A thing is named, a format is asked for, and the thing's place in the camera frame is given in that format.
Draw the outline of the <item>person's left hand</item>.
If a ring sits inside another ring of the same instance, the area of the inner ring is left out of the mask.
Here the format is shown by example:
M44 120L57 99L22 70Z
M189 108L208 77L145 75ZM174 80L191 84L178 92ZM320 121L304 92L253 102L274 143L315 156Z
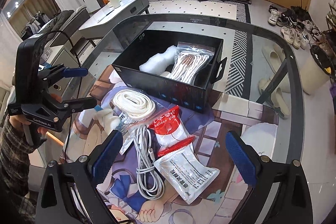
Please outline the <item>person's left hand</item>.
M31 122L29 122L24 115L15 115L9 117L9 122L19 132L24 132L24 125L29 126ZM38 128L38 133L45 135L47 133L48 129L44 127Z

